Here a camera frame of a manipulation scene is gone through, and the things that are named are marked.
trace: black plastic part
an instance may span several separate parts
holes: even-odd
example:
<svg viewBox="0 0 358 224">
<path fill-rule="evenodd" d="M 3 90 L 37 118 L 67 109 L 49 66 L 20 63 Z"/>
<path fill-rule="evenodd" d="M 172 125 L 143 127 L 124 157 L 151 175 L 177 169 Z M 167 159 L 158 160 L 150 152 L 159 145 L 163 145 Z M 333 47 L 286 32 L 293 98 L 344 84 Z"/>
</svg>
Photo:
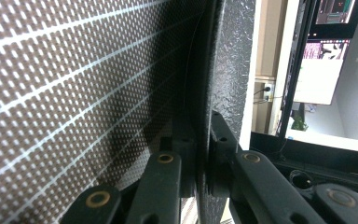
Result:
<svg viewBox="0 0 358 224">
<path fill-rule="evenodd" d="M 234 223 L 238 224 L 257 224 L 257 219 L 251 207 L 247 203 L 237 203 L 234 200 L 229 201 L 228 205 Z"/>
<path fill-rule="evenodd" d="M 208 194 L 206 167 L 209 163 L 212 113 L 213 66 L 223 1 L 206 1 L 192 43 L 186 77 L 185 105 L 197 137 L 196 184 L 199 222 L 219 223 L 226 200 Z"/>
<path fill-rule="evenodd" d="M 228 162 L 229 158 L 237 153 L 240 146 L 223 116 L 216 111 L 212 113 L 211 126 L 208 187 L 214 197 L 228 198 L 232 179 Z"/>
<path fill-rule="evenodd" d="M 358 193 L 335 184 L 316 187 L 316 198 L 332 223 L 358 223 Z"/>
<path fill-rule="evenodd" d="M 292 184 L 292 186 L 297 189 L 298 193 L 308 203 L 312 203 L 313 194 L 315 191 L 314 185 L 316 183 L 312 176 L 300 170 L 292 170 L 289 174 L 286 175 L 283 176 L 287 177 L 290 184 Z"/>
<path fill-rule="evenodd" d="M 261 153 L 243 151 L 232 161 L 236 185 L 260 223 L 324 223 L 296 189 Z"/>
<path fill-rule="evenodd" d="M 120 205 L 120 192 L 110 186 L 101 185 L 81 193 L 65 213 L 61 224 L 110 224 Z"/>
<path fill-rule="evenodd" d="M 127 216 L 130 212 L 133 198 L 135 197 L 136 190 L 138 189 L 140 180 L 129 185 L 120 191 L 121 203 L 118 208 L 112 223 L 125 223 Z"/>
<path fill-rule="evenodd" d="M 310 31 L 310 25 L 312 23 L 313 10 L 315 9 L 316 1 L 317 0 L 304 1 L 306 5 L 304 9 L 304 14 L 302 15 L 302 21 L 300 24 L 297 24 L 297 26 L 301 25 L 301 28 L 298 34 L 295 60 L 293 61 L 293 66 L 290 66 L 288 74 L 288 77 L 290 77 L 289 85 L 285 87 L 287 89 L 287 95 L 284 109 L 282 112 L 281 129 L 279 130 L 281 146 L 283 146 L 284 144 L 283 140 L 286 136 L 287 126 L 289 124 L 289 118 L 292 111 L 293 101 L 295 99 L 296 85 L 300 73 L 301 62 L 307 44 L 308 33 Z"/>
<path fill-rule="evenodd" d="M 182 113 L 172 120 L 171 149 L 182 158 L 181 198 L 194 197 L 197 143 L 187 113 Z"/>
<path fill-rule="evenodd" d="M 279 150 L 278 143 L 276 136 L 262 133 L 251 135 L 251 150 L 268 156 Z M 335 183 L 358 192 L 358 151 L 287 140 L 282 154 L 286 160 L 273 163 L 285 176 L 289 176 L 293 170 L 301 170 L 318 182 Z"/>
<path fill-rule="evenodd" d="M 160 151 L 172 151 L 172 138 L 171 137 L 161 137 L 159 140 L 159 150 Z"/>
<path fill-rule="evenodd" d="M 126 223 L 179 223 L 181 165 L 175 152 L 150 157 Z"/>
</svg>

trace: screw hole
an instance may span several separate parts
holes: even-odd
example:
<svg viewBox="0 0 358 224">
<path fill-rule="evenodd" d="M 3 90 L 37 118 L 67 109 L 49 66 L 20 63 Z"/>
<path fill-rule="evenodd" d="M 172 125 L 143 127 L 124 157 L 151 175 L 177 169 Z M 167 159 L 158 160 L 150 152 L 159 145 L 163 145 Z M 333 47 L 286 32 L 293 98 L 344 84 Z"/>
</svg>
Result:
<svg viewBox="0 0 358 224">
<path fill-rule="evenodd" d="M 293 186 L 302 190 L 312 190 L 313 179 L 307 173 L 294 170 L 289 176 L 290 182 Z"/>
<path fill-rule="evenodd" d="M 294 213 L 290 216 L 290 220 L 295 224 L 308 224 L 308 221 L 306 218 L 301 216 L 298 213 Z"/>
<path fill-rule="evenodd" d="M 161 154 L 158 156 L 158 162 L 160 163 L 170 163 L 173 161 L 173 156 L 169 154 Z"/>
</svg>

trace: brass screw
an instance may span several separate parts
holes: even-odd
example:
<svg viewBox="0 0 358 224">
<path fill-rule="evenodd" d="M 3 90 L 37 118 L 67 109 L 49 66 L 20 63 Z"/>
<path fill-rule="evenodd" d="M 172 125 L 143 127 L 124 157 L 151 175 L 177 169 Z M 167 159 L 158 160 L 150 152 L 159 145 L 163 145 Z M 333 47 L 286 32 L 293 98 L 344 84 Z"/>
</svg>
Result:
<svg viewBox="0 0 358 224">
<path fill-rule="evenodd" d="M 335 203 L 339 203 L 346 207 L 356 206 L 356 200 L 354 200 L 354 198 L 350 194 L 348 194 L 344 191 L 341 191 L 338 189 L 328 189 L 327 195 Z"/>
<path fill-rule="evenodd" d="M 158 156 L 157 161 L 159 163 L 170 163 L 171 161 L 173 161 L 173 156 L 171 156 L 170 154 L 161 154 Z"/>
<path fill-rule="evenodd" d="M 100 200 L 99 202 L 94 202 L 92 199 L 96 196 L 103 196 L 103 199 Z M 97 208 L 97 207 L 101 207 L 104 206 L 107 202 L 109 202 L 110 199 L 110 194 L 106 191 L 97 191 L 97 192 L 93 192 L 86 200 L 86 206 L 90 207 L 90 208 Z"/>
<path fill-rule="evenodd" d="M 242 156 L 247 161 L 252 161 L 254 163 L 260 162 L 260 157 L 251 153 L 245 153 Z"/>
</svg>

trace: computer screen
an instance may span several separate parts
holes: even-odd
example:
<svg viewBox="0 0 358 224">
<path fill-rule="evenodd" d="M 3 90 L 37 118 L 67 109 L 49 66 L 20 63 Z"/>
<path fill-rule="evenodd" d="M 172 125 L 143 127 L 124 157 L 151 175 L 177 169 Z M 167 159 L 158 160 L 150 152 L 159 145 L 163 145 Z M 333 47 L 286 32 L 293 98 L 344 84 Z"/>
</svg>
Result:
<svg viewBox="0 0 358 224">
<path fill-rule="evenodd" d="M 316 24 L 348 23 L 355 0 L 321 0 Z"/>
<path fill-rule="evenodd" d="M 295 102 L 331 104 L 349 44 L 348 39 L 307 42 L 296 85 Z"/>
</svg>

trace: black cable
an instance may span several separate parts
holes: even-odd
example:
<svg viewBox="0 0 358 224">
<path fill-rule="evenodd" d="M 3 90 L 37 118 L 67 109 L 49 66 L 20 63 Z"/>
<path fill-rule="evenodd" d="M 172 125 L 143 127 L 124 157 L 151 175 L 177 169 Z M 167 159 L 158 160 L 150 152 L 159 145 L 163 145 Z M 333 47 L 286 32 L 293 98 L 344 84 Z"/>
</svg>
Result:
<svg viewBox="0 0 358 224">
<path fill-rule="evenodd" d="M 272 97 L 272 99 L 278 99 L 278 98 L 282 98 L 282 97 L 281 97 L 281 96 Z M 256 101 L 256 102 L 254 102 L 254 105 L 264 104 L 264 103 L 266 103 L 266 102 L 268 102 L 268 101 L 269 101 L 269 99 L 264 99 L 264 100 L 262 100 L 262 101 Z"/>
<path fill-rule="evenodd" d="M 260 91 L 255 92 L 254 95 L 258 94 L 258 93 L 261 92 L 261 91 L 270 91 L 270 90 L 271 90 L 271 87 L 266 87 L 266 88 L 264 88 L 264 89 L 262 89 L 262 90 L 260 90 Z"/>
<path fill-rule="evenodd" d="M 287 143 L 287 138 L 285 138 L 285 141 L 284 141 L 283 146 L 281 147 L 281 149 L 279 151 L 275 151 L 275 152 L 265 152 L 265 151 L 260 150 L 260 149 L 258 149 L 256 147 L 249 147 L 249 148 L 251 148 L 254 151 L 258 151 L 258 152 L 260 152 L 262 154 L 277 155 L 277 154 L 281 154 L 283 152 L 283 149 L 286 146 L 286 143 Z"/>
</svg>

